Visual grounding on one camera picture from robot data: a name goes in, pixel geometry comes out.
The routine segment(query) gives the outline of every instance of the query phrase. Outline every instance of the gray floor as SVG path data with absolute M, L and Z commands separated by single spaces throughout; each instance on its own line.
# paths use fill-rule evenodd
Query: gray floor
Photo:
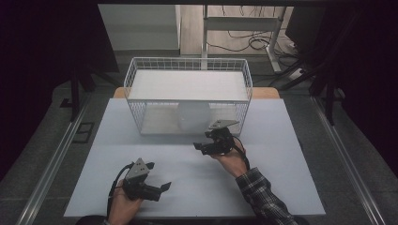
M 159 55 L 162 53 L 151 54 L 151 56 Z M 197 57 L 198 55 L 184 55 L 184 57 L 188 56 Z M 118 55 L 120 74 L 111 74 L 111 76 L 123 81 L 131 57 L 130 54 Z M 267 86 L 272 79 L 276 78 L 266 56 L 242 55 L 241 57 L 245 57 L 249 62 L 254 86 Z M 79 179 L 108 99 L 115 91 L 115 87 L 106 81 L 95 75 L 93 78 L 97 88 L 91 93 L 88 108 L 82 120 L 82 123 L 93 124 L 93 133 L 89 136 L 87 143 L 74 142 L 70 145 L 50 190 L 38 210 L 34 224 L 74 224 L 78 219 L 65 218 L 63 214 Z M 286 77 L 275 84 L 285 83 L 288 80 L 289 78 Z M 311 224 L 321 225 L 372 224 L 308 95 L 309 84 L 311 80 L 281 92 L 293 127 L 302 144 L 303 155 L 327 212 L 325 216 L 306 218 Z M 21 156 L 0 183 L 0 224 L 16 223 L 54 150 L 61 142 L 71 116 L 69 108 L 59 107 L 64 98 L 70 98 L 69 83 L 64 83 L 54 89 L 53 104 Z M 340 102 L 335 103 L 333 115 L 335 127 L 359 174 L 371 190 L 386 224 L 398 224 L 397 178 L 345 114 Z M 85 138 L 84 134 L 77 134 L 74 140 L 81 141 Z

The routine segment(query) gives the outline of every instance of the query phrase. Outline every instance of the white wire basket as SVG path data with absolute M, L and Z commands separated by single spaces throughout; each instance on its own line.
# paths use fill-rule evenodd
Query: white wire basket
M 221 119 L 239 135 L 253 93 L 245 59 L 133 58 L 124 87 L 141 134 L 203 134 Z

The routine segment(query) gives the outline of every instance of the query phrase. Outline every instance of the hand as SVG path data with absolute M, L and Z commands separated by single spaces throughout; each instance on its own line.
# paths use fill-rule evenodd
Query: hand
M 112 225 L 128 224 L 137 214 L 143 199 L 130 200 L 122 188 L 123 180 L 120 180 L 114 192 L 112 199 L 111 212 L 108 222 Z
M 246 150 L 243 148 L 242 144 L 234 138 L 235 145 L 241 149 L 243 152 Z M 235 149 L 232 149 L 231 152 L 225 155 L 211 155 L 212 158 L 217 159 L 221 165 L 225 168 L 226 171 L 231 173 L 235 178 L 246 173 L 247 168 L 246 164 L 240 156 L 239 152 Z

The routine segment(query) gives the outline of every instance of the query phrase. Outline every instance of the floor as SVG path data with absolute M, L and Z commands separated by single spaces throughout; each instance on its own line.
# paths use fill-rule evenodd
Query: floor
M 249 8 L 244 8 L 244 10 L 245 14 L 251 12 Z M 220 12 L 220 9 L 214 8 L 214 11 L 211 12 L 216 11 Z M 193 15 L 201 16 L 200 7 L 187 7 L 183 12 L 187 12 L 187 15 L 192 17 Z M 271 12 L 273 13 L 273 8 L 267 9 L 267 13 Z M 199 37 L 198 35 L 182 32 L 182 40 L 192 41 L 192 43 L 188 41 L 181 42 L 182 57 L 198 57 L 201 44 Z M 246 41 L 240 40 L 240 45 L 238 41 L 230 44 L 230 41 L 221 37 L 214 38 L 211 36 L 209 36 L 208 41 L 219 41 L 212 43 L 225 44 L 225 47 L 236 47 L 237 49 L 245 46 L 246 43 Z M 284 52 L 294 51 L 288 48 L 290 42 L 285 37 L 281 38 L 279 42 Z M 246 58 L 253 75 L 254 86 L 268 86 L 276 78 L 269 65 L 268 58 L 263 52 L 259 54 L 257 51 L 252 50 L 252 52 L 225 55 L 226 52 L 218 52 L 218 49 L 209 50 L 214 51 L 210 52 L 211 56 L 214 57 L 222 55 L 223 57 L 240 56 Z M 159 54 L 155 53 L 149 56 L 159 56 Z M 132 56 L 117 55 L 120 73 L 110 75 L 122 82 Z M 33 224 L 74 224 L 78 219 L 63 217 L 63 213 L 84 166 L 108 99 L 113 96 L 116 89 L 116 87 L 95 75 L 93 75 L 93 79 L 97 86 L 94 92 L 85 93 L 81 90 L 82 97 L 89 97 L 81 123 L 81 131 L 84 131 L 85 126 L 88 126 L 92 128 L 91 135 L 84 132 L 74 135 L 74 142 L 70 144 L 46 194 L 46 198 L 43 200 L 41 207 L 38 208 L 38 211 L 36 211 L 37 214 Z M 286 76 L 275 84 L 285 83 L 288 80 L 289 77 Z M 307 160 L 318 194 L 327 212 L 325 216 L 307 216 L 306 218 L 311 224 L 372 224 L 363 208 L 358 192 L 353 188 L 352 181 L 347 176 L 342 159 L 327 133 L 327 128 L 322 123 L 313 99 L 308 94 L 307 88 L 310 84 L 311 80 L 280 93 L 302 145 L 303 155 Z M 53 104 L 21 156 L 0 183 L 1 224 L 16 223 L 51 160 L 55 149 L 62 141 L 64 133 L 70 125 L 69 119 L 71 116 L 69 108 L 59 107 L 64 98 L 70 98 L 70 87 L 67 82 L 54 89 Z M 358 173 L 378 205 L 382 217 L 385 219 L 385 224 L 398 224 L 398 217 L 396 216 L 396 212 L 398 212 L 397 178 L 369 141 L 345 114 L 338 101 L 334 104 L 333 116 L 336 123 L 334 127 Z

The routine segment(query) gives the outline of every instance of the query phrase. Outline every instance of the metal rail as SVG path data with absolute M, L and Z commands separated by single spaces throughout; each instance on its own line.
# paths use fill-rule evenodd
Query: metal rail
M 348 178 L 350 179 L 352 186 L 356 190 L 360 198 L 360 201 L 363 205 L 363 208 L 365 209 L 366 214 L 368 215 L 372 224 L 374 225 L 386 224 L 386 222 L 384 221 L 383 217 L 380 214 L 380 210 L 378 209 L 378 206 L 375 202 L 375 199 L 372 196 L 371 191 L 360 177 L 360 174 L 357 168 L 355 167 L 351 157 L 349 156 L 347 150 L 345 149 L 343 141 L 340 139 L 340 136 L 336 128 L 329 124 L 327 117 L 324 115 L 323 113 L 324 107 L 322 105 L 322 102 L 320 102 L 320 99 L 318 97 L 311 97 L 311 100 L 313 101 L 313 104 L 316 107 L 316 110 L 322 121 L 322 124 L 324 125 L 327 133 L 329 134 L 329 137 L 334 145 L 334 148 L 336 149 L 336 152 L 339 155 L 340 160 L 343 162 L 343 166 L 348 175 Z
M 18 221 L 16 224 L 32 224 L 38 214 L 38 210 L 40 209 L 48 190 L 50 189 L 51 184 L 58 172 L 59 167 L 64 159 L 65 154 L 68 152 L 70 143 L 72 142 L 73 136 L 78 129 L 82 118 L 85 114 L 85 110 L 87 108 L 88 102 L 90 100 L 91 94 L 87 93 L 84 95 L 84 99 L 82 101 L 81 110 L 76 116 L 74 122 L 70 122 L 67 131 L 65 132 L 64 137 L 62 138 L 60 144 L 56 148 L 53 157 L 48 163 L 46 169 L 38 180 L 38 184 L 36 185 L 33 193 L 31 194 L 28 202 L 26 203 Z

